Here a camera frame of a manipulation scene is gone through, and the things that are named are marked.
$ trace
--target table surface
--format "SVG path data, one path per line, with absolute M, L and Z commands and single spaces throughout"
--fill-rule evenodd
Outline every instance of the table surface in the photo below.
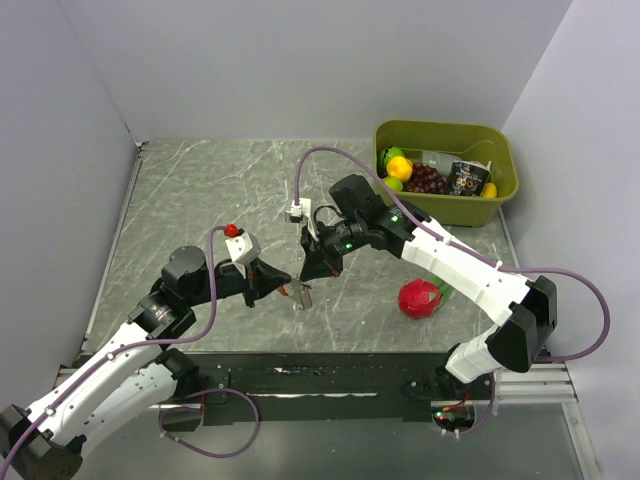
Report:
M 94 352 L 115 333 L 149 292 L 169 254 L 184 245 L 205 247 L 212 225 L 235 223 L 253 233 L 261 258 L 298 273 L 303 252 L 298 226 L 285 223 L 295 167 L 308 148 L 329 144 L 369 161 L 371 142 L 182 141 L 145 144 L 142 164 L 126 210 L 111 266 L 85 343 Z M 314 205 L 329 204 L 329 187 L 350 173 L 362 173 L 349 160 L 318 152 L 305 164 L 301 195 Z M 481 253 L 513 265 L 500 217 L 482 228 L 452 227 L 451 233 Z M 214 242 L 216 262 L 227 257 L 222 235 Z M 444 352 L 491 325 L 471 301 L 455 292 L 430 319 L 413 321 L 398 310 L 399 288 L 430 280 L 424 269 L 386 252 L 362 248 L 345 257 L 340 278 L 311 282 L 314 305 L 297 311 L 278 294 L 244 306 L 241 296 L 221 300 L 212 332 L 187 351 L 430 351 Z M 195 308 L 200 331 L 209 306 Z

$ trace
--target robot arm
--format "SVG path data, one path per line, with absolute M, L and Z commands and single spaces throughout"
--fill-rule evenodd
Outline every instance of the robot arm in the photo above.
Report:
M 249 307 L 274 290 L 310 306 L 301 282 L 260 260 L 251 234 L 237 231 L 226 240 L 230 259 L 216 265 L 217 298 L 242 294 Z M 27 409 L 12 405 L 0 413 L 0 453 L 4 457 L 36 419 L 44 422 L 18 450 L 12 465 L 24 479 L 71 478 L 103 439 L 143 410 L 196 390 L 198 368 L 168 345 L 145 345 L 114 355 L 115 349 L 152 339 L 177 339 L 194 323 L 192 307 L 211 300 L 205 255 L 197 247 L 174 251 L 151 292 L 140 300 L 116 334 L 70 378 Z M 54 408 L 100 359 L 93 375 Z
M 412 204 L 405 206 L 442 241 L 417 228 L 395 205 L 387 207 L 364 177 L 350 175 L 330 190 L 342 220 L 333 226 L 314 222 L 310 202 L 302 201 L 308 226 L 301 245 L 306 257 L 301 280 L 338 276 L 342 257 L 365 245 L 386 250 L 419 265 L 457 289 L 494 325 L 470 341 L 456 345 L 442 372 L 458 390 L 480 375 L 507 368 L 526 372 L 556 327 L 556 288 L 545 277 L 504 273 L 451 245 L 456 240 L 435 219 Z

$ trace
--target purple cable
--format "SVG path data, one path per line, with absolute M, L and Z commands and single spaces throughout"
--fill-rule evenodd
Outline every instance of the purple cable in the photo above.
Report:
M 373 169 L 371 169 L 371 167 L 369 167 L 366 163 L 364 163 L 355 155 L 352 155 L 349 152 L 345 152 L 344 150 L 341 150 L 335 147 L 313 147 L 307 150 L 300 157 L 300 160 L 298 161 L 298 166 L 296 168 L 295 198 L 294 198 L 296 205 L 300 205 L 300 174 L 302 172 L 302 165 L 304 164 L 305 160 L 309 157 L 309 155 L 319 151 L 337 153 L 338 155 L 342 155 L 343 157 L 346 157 L 352 162 L 359 165 L 364 171 L 366 171 L 369 175 L 371 175 L 371 177 L 376 182 L 380 184 L 380 186 L 385 190 L 385 192 L 387 192 L 387 194 L 391 197 L 393 202 L 398 206 L 398 208 L 402 211 L 402 213 L 404 213 L 407 216 L 407 218 L 411 220 L 411 222 L 416 227 L 424 230 L 425 232 L 433 236 L 438 241 L 443 240 L 442 235 L 434 232 L 426 225 L 423 225 L 414 215 L 411 214 L 411 212 L 409 212 L 409 210 L 407 210 L 407 208 L 402 204 L 402 202 L 400 202 L 396 194 L 393 192 L 393 190 L 391 190 L 387 186 L 387 184 L 384 183 L 384 181 L 376 174 L 376 172 L 373 171 Z M 497 262 L 485 257 L 481 253 L 478 253 L 469 247 L 466 247 L 465 245 L 459 244 L 458 242 L 452 241 L 450 245 L 468 255 L 471 255 L 475 259 L 480 260 L 483 263 L 486 263 L 491 267 L 495 268 L 497 265 Z M 605 300 L 604 295 L 598 289 L 598 287 L 596 287 L 593 284 L 593 282 L 591 282 L 589 279 L 585 278 L 579 273 L 572 272 L 571 270 L 565 270 L 563 268 L 555 268 L 555 267 L 513 268 L 513 267 L 501 266 L 500 268 L 498 268 L 498 270 L 505 273 L 553 273 L 553 274 L 571 277 L 583 283 L 584 285 L 586 285 L 589 288 L 589 290 L 591 290 L 595 295 L 595 297 L 598 299 L 598 303 L 600 304 L 600 308 L 602 309 L 603 325 L 602 325 L 602 331 L 600 333 L 600 336 L 598 336 L 596 341 L 590 347 L 587 347 L 584 350 L 578 353 L 574 353 L 572 355 L 563 355 L 563 356 L 557 356 L 557 357 L 540 357 L 538 358 L 539 363 L 564 362 L 567 360 L 576 360 L 578 358 L 583 358 L 595 352 L 604 343 L 605 339 L 607 338 L 607 335 L 609 334 L 609 329 L 611 328 L 611 314 L 609 312 L 609 306 L 607 305 L 607 301 Z
M 489 374 L 489 382 L 491 382 L 491 396 L 489 397 L 489 404 L 487 405 L 487 410 L 484 412 L 484 415 L 482 415 L 482 417 L 480 417 L 480 420 L 475 422 L 471 426 L 471 428 L 465 430 L 464 432 L 460 432 L 459 433 L 459 435 L 461 437 L 464 436 L 464 435 L 469 435 L 470 433 L 473 433 L 476 430 L 478 430 L 482 426 L 482 424 L 484 424 L 484 422 L 487 421 L 487 419 L 489 418 L 489 416 L 493 412 L 493 405 L 496 402 L 496 379 L 493 376 L 493 373 Z M 455 436 L 455 433 L 453 433 L 453 432 L 447 432 L 447 434 L 451 435 L 451 436 Z
M 230 458 L 230 457 L 235 457 L 235 456 L 240 455 L 241 453 L 245 452 L 253 444 L 254 440 L 258 436 L 258 432 L 260 431 L 260 414 L 258 413 L 258 407 L 256 407 L 256 404 L 253 402 L 253 400 L 251 400 L 244 393 L 242 393 L 242 392 L 240 392 L 238 390 L 233 390 L 232 388 L 212 388 L 210 390 L 204 390 L 202 392 L 192 393 L 191 395 L 187 395 L 185 398 L 201 397 L 203 395 L 208 395 L 210 393 L 219 393 L 219 392 L 233 393 L 234 395 L 238 395 L 239 397 L 242 397 L 244 400 L 247 401 L 247 403 L 251 406 L 251 409 L 253 410 L 253 416 L 255 418 L 255 426 L 253 427 L 253 433 L 251 433 L 251 436 L 249 437 L 249 440 L 247 440 L 246 443 L 242 447 L 240 447 L 237 450 L 234 450 L 233 452 L 230 452 L 230 453 L 208 452 L 206 450 L 202 450 L 199 447 L 196 447 L 195 445 L 193 445 L 193 444 L 191 444 L 189 442 L 186 442 L 186 441 L 182 440 L 181 438 L 176 437 L 175 435 L 167 432 L 164 429 L 162 421 L 164 420 L 164 417 L 167 416 L 169 413 L 171 413 L 171 412 L 199 412 L 200 410 L 197 409 L 197 408 L 176 407 L 176 408 L 172 408 L 170 410 L 166 410 L 166 411 L 162 412 L 160 414 L 160 417 L 158 418 L 158 426 L 160 427 L 160 431 L 162 432 L 162 435 L 167 437 L 167 438 L 169 438 L 170 440 L 173 440 L 176 443 L 179 443 L 183 447 L 187 447 L 189 450 L 192 450 L 192 451 L 194 451 L 196 453 L 199 453 L 200 455 L 204 455 L 205 457 L 210 457 L 210 458 Z
M 120 347 L 113 350 L 113 352 L 111 352 L 113 353 L 113 355 L 117 356 L 123 352 L 126 352 L 127 350 L 131 350 L 132 348 L 146 347 L 149 345 L 172 345 L 172 344 L 175 345 L 175 344 L 185 344 L 185 343 L 196 342 L 204 338 L 211 331 L 211 329 L 213 328 L 213 324 L 215 323 L 215 320 L 216 320 L 216 312 L 217 312 L 216 278 L 214 273 L 215 262 L 213 260 L 213 234 L 217 231 L 222 231 L 224 229 L 225 227 L 217 226 L 209 230 L 209 237 L 208 237 L 208 243 L 207 243 L 207 253 L 208 253 L 207 260 L 209 262 L 209 285 L 211 289 L 211 315 L 209 316 L 209 322 L 204 327 L 204 329 L 197 335 L 194 335 L 193 337 L 190 337 L 190 338 L 145 340 L 143 342 L 131 343 L 129 345 L 125 345 L 124 347 Z M 87 379 L 91 377 L 91 375 L 93 375 L 96 371 L 98 371 L 102 365 L 107 363 L 107 361 L 109 360 L 106 356 L 98 359 L 96 363 L 94 363 L 82 375 L 80 375 L 71 385 L 69 385 L 69 387 L 51 403 L 49 408 L 53 410 L 58 408 L 62 404 L 62 402 L 64 402 L 69 397 L 69 395 L 75 392 L 78 389 L 78 387 L 80 387 L 80 385 L 82 385 L 85 381 L 87 381 Z M 31 435 L 31 433 L 35 431 L 42 424 L 42 422 L 45 421 L 46 418 L 47 418 L 46 413 L 43 413 L 42 415 L 40 415 L 24 431 L 24 433 L 20 436 L 20 438 L 18 438 L 16 443 L 13 445 L 13 447 L 9 451 L 9 454 L 7 455 L 7 458 L 2 464 L 2 467 L 0 468 L 0 480 L 5 480 L 7 472 L 9 471 L 9 466 L 13 462 L 13 459 L 15 458 L 16 453 L 18 452 L 20 447 L 22 447 L 22 445 L 26 442 L 27 438 L 29 438 L 29 435 Z

